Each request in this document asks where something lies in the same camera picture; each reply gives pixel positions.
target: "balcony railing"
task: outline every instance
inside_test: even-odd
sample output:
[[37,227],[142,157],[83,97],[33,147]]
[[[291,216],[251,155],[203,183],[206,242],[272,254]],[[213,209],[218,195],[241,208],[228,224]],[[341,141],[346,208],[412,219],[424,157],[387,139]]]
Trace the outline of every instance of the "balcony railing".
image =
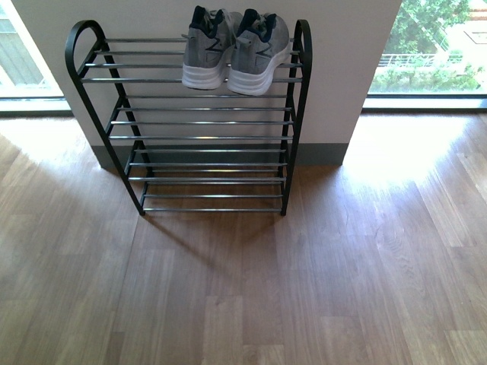
[[391,54],[382,55],[379,67],[438,67],[439,65],[459,65],[462,55],[448,53],[435,54]]

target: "window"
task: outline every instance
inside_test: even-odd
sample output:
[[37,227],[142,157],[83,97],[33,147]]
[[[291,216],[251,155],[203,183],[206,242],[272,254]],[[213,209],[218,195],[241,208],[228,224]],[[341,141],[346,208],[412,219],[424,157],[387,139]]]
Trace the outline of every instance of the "window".
[[0,2],[0,98],[62,97],[9,0]]
[[403,0],[370,96],[487,94],[487,0]]

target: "gray sneaker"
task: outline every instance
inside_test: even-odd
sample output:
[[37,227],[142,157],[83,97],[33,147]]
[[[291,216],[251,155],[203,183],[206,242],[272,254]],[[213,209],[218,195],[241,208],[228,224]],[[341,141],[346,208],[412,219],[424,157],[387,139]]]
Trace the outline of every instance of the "gray sneaker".
[[228,89],[239,94],[264,94],[275,68],[288,58],[290,51],[289,30],[280,17],[247,9],[231,57]]
[[235,45],[242,14],[196,6],[189,25],[183,60],[183,84],[194,89],[216,89],[225,78],[226,63]]

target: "hardwood floor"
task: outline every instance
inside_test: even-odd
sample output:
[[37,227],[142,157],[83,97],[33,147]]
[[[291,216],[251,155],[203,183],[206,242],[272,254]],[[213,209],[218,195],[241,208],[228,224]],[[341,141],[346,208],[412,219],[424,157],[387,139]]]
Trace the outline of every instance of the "hardwood floor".
[[73,119],[0,151],[2,365],[487,363],[485,115],[362,116],[286,217],[139,217]]

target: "sneaker logo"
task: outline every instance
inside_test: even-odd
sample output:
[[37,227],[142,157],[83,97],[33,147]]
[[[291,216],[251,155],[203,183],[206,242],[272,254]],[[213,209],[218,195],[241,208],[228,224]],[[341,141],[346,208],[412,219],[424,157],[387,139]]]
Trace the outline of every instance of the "sneaker logo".
[[220,38],[215,38],[215,43],[213,43],[210,47],[205,49],[205,51],[211,51],[211,52],[223,52],[223,49],[218,49],[215,48],[220,43]]
[[271,59],[272,56],[266,52],[272,48],[272,44],[270,42],[268,44],[269,44],[269,46],[266,49],[263,49],[262,51],[256,52],[256,54],[259,56],[262,56],[262,57],[266,57],[267,59]]

